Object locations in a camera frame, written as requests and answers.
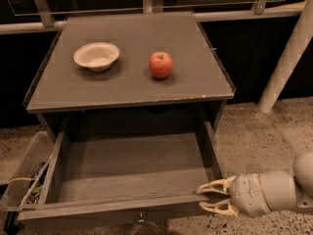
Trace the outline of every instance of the bowl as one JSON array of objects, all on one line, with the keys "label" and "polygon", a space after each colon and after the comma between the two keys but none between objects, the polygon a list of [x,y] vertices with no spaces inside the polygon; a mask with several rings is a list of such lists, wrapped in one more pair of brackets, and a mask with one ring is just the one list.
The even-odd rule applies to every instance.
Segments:
[{"label": "bowl", "polygon": [[74,61],[91,71],[103,71],[119,57],[118,48],[110,43],[90,43],[79,48],[74,54]]}]

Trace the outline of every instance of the gray table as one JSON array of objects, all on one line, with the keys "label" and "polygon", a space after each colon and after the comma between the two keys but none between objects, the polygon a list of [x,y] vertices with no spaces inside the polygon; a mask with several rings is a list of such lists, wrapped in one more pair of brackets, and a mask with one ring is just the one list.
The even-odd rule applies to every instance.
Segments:
[{"label": "gray table", "polygon": [[[120,57],[92,72],[73,61],[91,42],[109,42]],[[166,51],[174,72],[153,79],[148,59]],[[227,100],[234,90],[189,12],[69,18],[27,105],[30,113]]]},{"label": "gray table", "polygon": [[[120,50],[110,70],[72,60],[96,41]],[[149,74],[155,51],[173,57],[165,80]],[[233,95],[192,13],[69,18],[25,101],[55,148],[39,204],[19,220],[50,230],[203,213],[195,189],[226,177],[213,131]]]}]

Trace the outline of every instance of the open drawer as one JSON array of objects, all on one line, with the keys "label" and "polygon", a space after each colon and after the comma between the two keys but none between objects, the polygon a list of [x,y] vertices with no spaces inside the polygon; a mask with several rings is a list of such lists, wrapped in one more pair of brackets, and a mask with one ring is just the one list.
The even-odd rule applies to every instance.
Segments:
[{"label": "open drawer", "polygon": [[202,103],[71,113],[37,205],[41,231],[204,214],[202,184],[226,177]]}]

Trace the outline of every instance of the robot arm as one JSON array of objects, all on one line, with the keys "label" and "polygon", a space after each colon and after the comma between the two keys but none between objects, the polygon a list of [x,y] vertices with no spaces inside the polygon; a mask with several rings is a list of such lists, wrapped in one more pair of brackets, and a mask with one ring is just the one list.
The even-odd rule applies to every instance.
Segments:
[{"label": "robot arm", "polygon": [[313,152],[295,159],[293,173],[285,169],[232,176],[204,184],[196,192],[229,196],[215,204],[201,202],[201,207],[209,212],[233,215],[240,212],[250,217],[276,211],[313,213]]}]

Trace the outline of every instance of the apple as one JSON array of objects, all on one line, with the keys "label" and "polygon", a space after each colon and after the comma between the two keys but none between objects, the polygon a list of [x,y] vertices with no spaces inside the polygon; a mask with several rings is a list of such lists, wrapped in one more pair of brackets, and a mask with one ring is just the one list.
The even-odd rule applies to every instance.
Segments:
[{"label": "apple", "polygon": [[169,77],[173,71],[173,59],[166,52],[154,52],[149,58],[149,71],[158,79]]}]

